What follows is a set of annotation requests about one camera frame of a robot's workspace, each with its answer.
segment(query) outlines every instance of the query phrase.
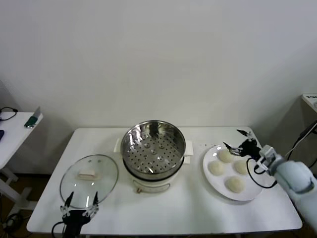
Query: white wall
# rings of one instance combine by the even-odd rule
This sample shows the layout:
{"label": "white wall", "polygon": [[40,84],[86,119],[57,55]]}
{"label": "white wall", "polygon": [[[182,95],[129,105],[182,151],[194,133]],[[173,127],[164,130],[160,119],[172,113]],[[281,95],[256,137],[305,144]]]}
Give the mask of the white wall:
{"label": "white wall", "polygon": [[317,92],[316,9],[310,0],[1,1],[0,80],[23,110],[45,114],[10,166],[50,173],[74,129],[147,119],[250,125],[285,153],[316,119],[298,99]]}

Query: wire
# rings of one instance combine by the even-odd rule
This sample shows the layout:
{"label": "wire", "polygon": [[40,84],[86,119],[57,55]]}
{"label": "wire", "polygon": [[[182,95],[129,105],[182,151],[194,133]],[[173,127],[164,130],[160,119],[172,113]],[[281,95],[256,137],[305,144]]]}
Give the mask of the wire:
{"label": "wire", "polygon": [[6,109],[6,108],[11,109],[11,110],[14,112],[14,115],[13,115],[13,116],[11,116],[11,117],[9,117],[9,118],[6,118],[6,119],[2,119],[2,118],[0,118],[0,120],[10,120],[12,117],[16,116],[16,114],[17,114],[17,112],[18,112],[18,110],[17,110],[17,109],[15,109],[15,108],[11,108],[11,107],[4,107],[4,108],[0,108],[0,113],[2,112],[2,110],[3,110],[3,109]]}
{"label": "wire", "polygon": [[63,224],[63,223],[64,223],[64,222],[57,222],[57,223],[54,224],[54,226],[52,227],[52,231],[51,231],[51,234],[52,234],[52,237],[53,237],[53,238],[56,238],[55,235],[54,235],[54,229],[55,229],[55,227],[56,227],[57,225]]}
{"label": "wire", "polygon": [[314,166],[317,162],[317,158],[315,159],[315,161],[312,163],[312,165],[310,165],[308,168],[310,169],[312,166]]}
{"label": "wire", "polygon": [[[297,142],[298,142],[299,140],[300,140],[300,137],[298,137],[298,139],[295,141],[295,143],[294,143],[292,149],[294,149],[295,145],[297,144]],[[289,160],[289,158],[291,158],[291,155],[292,155],[292,154],[293,154],[293,151],[291,151],[291,152],[288,154],[288,156],[287,156],[287,161]]]}
{"label": "wire", "polygon": [[256,182],[256,181],[254,180],[254,178],[252,177],[252,175],[251,175],[251,173],[250,173],[250,170],[249,170],[249,161],[250,161],[250,160],[253,160],[253,159],[252,159],[252,158],[248,158],[248,160],[247,160],[247,170],[248,170],[248,174],[249,174],[249,176],[250,176],[250,178],[252,179],[253,182],[255,182],[258,186],[260,186],[260,187],[262,187],[262,188],[273,188],[275,185],[277,185],[277,181],[276,181],[276,180],[274,181],[274,183],[273,183],[271,186],[268,186],[268,187],[262,186],[261,184],[259,184],[258,182]]}
{"label": "wire", "polygon": [[266,171],[263,170],[263,171],[261,171],[261,172],[257,172],[256,167],[254,167],[253,172],[254,172],[255,174],[257,174],[257,175],[262,175],[262,174],[264,174]]}
{"label": "wire", "polygon": [[1,224],[3,226],[3,230],[5,231],[7,236],[11,236],[13,238],[27,238],[30,235],[32,235],[32,233],[29,233],[28,235],[23,236],[23,237],[16,237],[16,236],[12,235],[13,231],[16,231],[17,229],[19,229],[21,227],[23,220],[24,219],[20,213],[14,213],[14,214],[11,214],[10,216],[8,216],[5,221],[3,221],[3,219],[2,219],[2,194],[0,193],[0,221],[1,221]]}
{"label": "wire", "polygon": [[312,126],[312,128],[303,136],[303,138],[301,138],[300,140],[298,140],[297,139],[297,142],[295,142],[295,144],[293,145],[293,148],[290,150],[290,151],[288,151],[286,154],[285,154],[285,156],[287,156],[288,154],[290,154],[301,142],[302,142],[302,140],[304,140],[305,138],[306,138],[306,136],[308,136],[314,129],[315,129],[315,127],[317,126],[317,123],[315,123],[315,125],[314,126]]}

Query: steamed bun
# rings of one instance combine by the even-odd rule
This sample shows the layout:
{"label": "steamed bun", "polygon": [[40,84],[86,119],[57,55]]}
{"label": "steamed bun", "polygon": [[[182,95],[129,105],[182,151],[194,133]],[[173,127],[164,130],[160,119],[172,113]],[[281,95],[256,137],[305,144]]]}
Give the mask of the steamed bun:
{"label": "steamed bun", "polygon": [[224,163],[231,163],[234,159],[234,155],[231,155],[229,150],[222,149],[218,152],[218,158]]}
{"label": "steamed bun", "polygon": [[223,163],[217,160],[212,161],[209,163],[209,170],[215,176],[222,175],[224,173]]}
{"label": "steamed bun", "polygon": [[226,187],[235,193],[240,193],[245,190],[246,185],[242,178],[238,176],[232,176],[225,182]]}
{"label": "steamed bun", "polygon": [[242,175],[247,175],[247,160],[238,160],[237,162],[235,162],[234,169]]}

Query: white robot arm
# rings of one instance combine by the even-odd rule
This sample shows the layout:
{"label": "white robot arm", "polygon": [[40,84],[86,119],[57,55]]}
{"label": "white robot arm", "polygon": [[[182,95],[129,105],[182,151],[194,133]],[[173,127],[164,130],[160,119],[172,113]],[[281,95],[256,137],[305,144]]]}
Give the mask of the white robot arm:
{"label": "white robot arm", "polygon": [[251,156],[257,162],[254,171],[262,168],[263,172],[275,177],[307,223],[317,232],[317,179],[310,169],[302,162],[286,161],[271,146],[260,149],[250,133],[238,131],[248,139],[238,148],[224,143],[229,152],[242,157]]}

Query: glass lid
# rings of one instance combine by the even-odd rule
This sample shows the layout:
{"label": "glass lid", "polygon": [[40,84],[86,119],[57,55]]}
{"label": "glass lid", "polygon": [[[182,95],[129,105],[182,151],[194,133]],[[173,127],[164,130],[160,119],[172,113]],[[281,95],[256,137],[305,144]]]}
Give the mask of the glass lid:
{"label": "glass lid", "polygon": [[60,182],[59,192],[65,202],[74,192],[70,206],[87,208],[96,192],[99,203],[105,200],[118,181],[118,166],[106,155],[90,155],[70,166]]}

